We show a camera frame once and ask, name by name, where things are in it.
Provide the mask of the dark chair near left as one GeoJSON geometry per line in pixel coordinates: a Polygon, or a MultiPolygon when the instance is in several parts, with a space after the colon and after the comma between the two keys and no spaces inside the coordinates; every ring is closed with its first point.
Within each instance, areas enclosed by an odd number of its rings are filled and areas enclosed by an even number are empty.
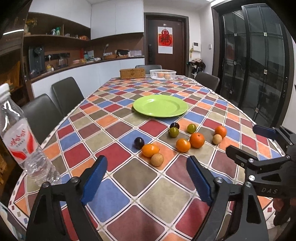
{"type": "Polygon", "coordinates": [[[31,130],[41,145],[63,116],[47,94],[42,94],[22,107],[31,130]]]}

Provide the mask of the small orange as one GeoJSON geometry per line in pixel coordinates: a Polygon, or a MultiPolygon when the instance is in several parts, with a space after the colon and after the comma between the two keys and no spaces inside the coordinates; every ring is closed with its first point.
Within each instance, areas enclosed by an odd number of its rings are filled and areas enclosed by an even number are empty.
{"type": "Polygon", "coordinates": [[[191,144],[185,138],[180,138],[176,141],[176,149],[181,153],[186,153],[191,148],[191,144]]]}
{"type": "Polygon", "coordinates": [[[142,147],[142,154],[145,157],[150,158],[156,153],[159,153],[159,147],[154,144],[146,144],[142,147]]]}

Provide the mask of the large orange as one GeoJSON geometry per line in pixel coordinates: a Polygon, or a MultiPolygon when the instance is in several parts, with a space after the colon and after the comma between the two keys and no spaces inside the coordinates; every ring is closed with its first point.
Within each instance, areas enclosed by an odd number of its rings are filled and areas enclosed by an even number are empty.
{"type": "Polygon", "coordinates": [[[201,133],[193,133],[191,134],[189,141],[193,148],[199,149],[204,145],[205,138],[201,133]]]}
{"type": "Polygon", "coordinates": [[[220,125],[215,128],[215,135],[220,135],[222,138],[225,138],[227,135],[227,129],[220,125]]]}

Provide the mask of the green plum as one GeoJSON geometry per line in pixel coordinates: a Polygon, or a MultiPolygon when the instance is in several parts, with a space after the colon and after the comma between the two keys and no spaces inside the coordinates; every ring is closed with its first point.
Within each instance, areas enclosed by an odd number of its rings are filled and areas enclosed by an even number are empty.
{"type": "Polygon", "coordinates": [[[179,135],[179,129],[177,127],[171,127],[169,129],[169,136],[172,138],[176,138],[179,135]]]}
{"type": "Polygon", "coordinates": [[[195,133],[196,130],[197,130],[197,126],[195,124],[193,124],[193,123],[191,123],[191,124],[189,124],[187,126],[187,132],[190,133],[190,134],[195,133]]]}

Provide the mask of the tan longan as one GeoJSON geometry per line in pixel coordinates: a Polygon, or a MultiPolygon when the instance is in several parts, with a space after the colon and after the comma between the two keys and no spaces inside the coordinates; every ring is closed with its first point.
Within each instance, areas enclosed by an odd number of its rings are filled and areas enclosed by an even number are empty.
{"type": "Polygon", "coordinates": [[[212,143],[218,145],[222,142],[223,138],[220,134],[215,134],[212,138],[212,143]]]}
{"type": "Polygon", "coordinates": [[[159,167],[163,164],[164,162],[164,157],[160,153],[156,153],[151,157],[151,164],[155,167],[159,167]]]}

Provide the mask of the dark brown door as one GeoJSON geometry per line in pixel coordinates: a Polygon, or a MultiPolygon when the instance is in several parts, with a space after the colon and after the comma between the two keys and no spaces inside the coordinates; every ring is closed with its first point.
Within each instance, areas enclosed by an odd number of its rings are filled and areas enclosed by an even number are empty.
{"type": "Polygon", "coordinates": [[[189,18],[144,13],[144,56],[146,65],[160,65],[177,74],[188,74],[189,18]]]}

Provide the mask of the checkered colourful tablecloth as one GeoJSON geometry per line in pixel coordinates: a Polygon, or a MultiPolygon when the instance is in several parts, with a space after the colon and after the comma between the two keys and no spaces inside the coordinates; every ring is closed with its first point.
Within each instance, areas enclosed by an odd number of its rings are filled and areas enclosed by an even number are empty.
{"type": "Polygon", "coordinates": [[[241,185],[244,170],[227,147],[260,161],[281,156],[253,127],[246,112],[187,77],[112,78],[75,104],[42,147],[63,183],[107,158],[85,207],[103,240],[191,240],[209,206],[189,177],[187,158],[241,185]]]}

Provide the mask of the dark plum left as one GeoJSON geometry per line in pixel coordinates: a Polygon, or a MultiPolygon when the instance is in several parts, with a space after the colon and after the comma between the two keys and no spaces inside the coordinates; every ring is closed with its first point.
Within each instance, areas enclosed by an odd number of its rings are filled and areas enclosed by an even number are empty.
{"type": "Polygon", "coordinates": [[[141,137],[136,137],[134,142],[133,142],[133,146],[138,149],[138,150],[141,150],[142,147],[145,145],[145,141],[143,138],[141,137]]]}

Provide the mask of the dark plum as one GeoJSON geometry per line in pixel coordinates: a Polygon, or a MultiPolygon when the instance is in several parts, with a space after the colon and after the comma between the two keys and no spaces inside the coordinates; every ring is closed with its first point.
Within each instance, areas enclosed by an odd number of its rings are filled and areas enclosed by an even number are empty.
{"type": "Polygon", "coordinates": [[[180,125],[177,122],[171,123],[170,128],[180,128],[180,125]]]}
{"type": "Polygon", "coordinates": [[[138,150],[141,150],[142,147],[145,145],[145,141],[143,138],[141,137],[136,137],[134,142],[133,142],[133,146],[138,149],[138,150]]]}

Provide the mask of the green plum left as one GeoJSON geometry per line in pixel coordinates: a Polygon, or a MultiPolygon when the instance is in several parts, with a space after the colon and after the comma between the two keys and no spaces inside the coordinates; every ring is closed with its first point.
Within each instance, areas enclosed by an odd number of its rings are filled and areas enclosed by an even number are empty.
{"type": "Polygon", "coordinates": [[[176,138],[179,135],[179,129],[177,127],[171,127],[169,129],[169,136],[172,138],[176,138]]]}

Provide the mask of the red white door calendar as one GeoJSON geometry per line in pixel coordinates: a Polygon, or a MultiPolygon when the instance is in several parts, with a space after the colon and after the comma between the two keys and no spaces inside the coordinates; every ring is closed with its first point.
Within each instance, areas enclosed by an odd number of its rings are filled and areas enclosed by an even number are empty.
{"type": "Polygon", "coordinates": [[[173,28],[158,27],[158,54],[173,54],[173,28]]]}

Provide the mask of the dark chair table end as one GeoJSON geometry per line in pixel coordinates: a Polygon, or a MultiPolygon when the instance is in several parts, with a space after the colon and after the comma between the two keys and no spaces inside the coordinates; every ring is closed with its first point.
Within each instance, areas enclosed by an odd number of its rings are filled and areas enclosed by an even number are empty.
{"type": "Polygon", "coordinates": [[[151,70],[159,70],[162,69],[161,65],[137,65],[135,68],[143,68],[145,70],[146,75],[150,75],[151,70]]]}

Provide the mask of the white plastic basket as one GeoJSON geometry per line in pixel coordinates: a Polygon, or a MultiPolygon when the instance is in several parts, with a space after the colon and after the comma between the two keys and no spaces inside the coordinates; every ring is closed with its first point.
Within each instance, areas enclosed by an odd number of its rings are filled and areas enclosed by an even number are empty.
{"type": "Polygon", "coordinates": [[[174,80],[176,77],[176,73],[173,70],[166,69],[154,69],[150,70],[151,79],[154,80],[174,80]]]}

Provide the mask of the clear water bottle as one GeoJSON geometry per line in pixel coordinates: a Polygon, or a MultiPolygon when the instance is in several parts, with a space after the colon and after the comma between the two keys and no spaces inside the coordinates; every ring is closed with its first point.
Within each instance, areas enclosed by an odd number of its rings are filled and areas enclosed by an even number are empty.
{"type": "Polygon", "coordinates": [[[1,85],[1,139],[14,160],[38,186],[46,181],[61,184],[60,173],[44,154],[24,112],[11,99],[8,83],[1,85]]]}

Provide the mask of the dark chair right side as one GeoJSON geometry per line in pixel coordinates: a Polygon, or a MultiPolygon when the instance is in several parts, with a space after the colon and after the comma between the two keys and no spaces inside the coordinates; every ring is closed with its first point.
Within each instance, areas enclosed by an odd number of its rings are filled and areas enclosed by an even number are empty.
{"type": "Polygon", "coordinates": [[[213,91],[217,90],[220,82],[220,79],[218,77],[201,71],[197,73],[195,80],[204,87],[209,88],[213,91]]]}

